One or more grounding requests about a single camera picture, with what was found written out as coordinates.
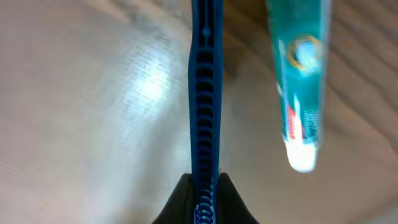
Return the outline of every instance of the white cap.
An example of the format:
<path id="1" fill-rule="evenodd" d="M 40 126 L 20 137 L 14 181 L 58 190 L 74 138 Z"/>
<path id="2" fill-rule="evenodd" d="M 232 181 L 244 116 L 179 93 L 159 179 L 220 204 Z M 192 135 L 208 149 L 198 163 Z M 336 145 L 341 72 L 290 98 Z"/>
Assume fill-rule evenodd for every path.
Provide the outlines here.
<path id="1" fill-rule="evenodd" d="M 293 169 L 299 172 L 311 172 L 317 164 L 318 144 L 304 144 L 297 141 L 285 141 L 287 158 Z"/>

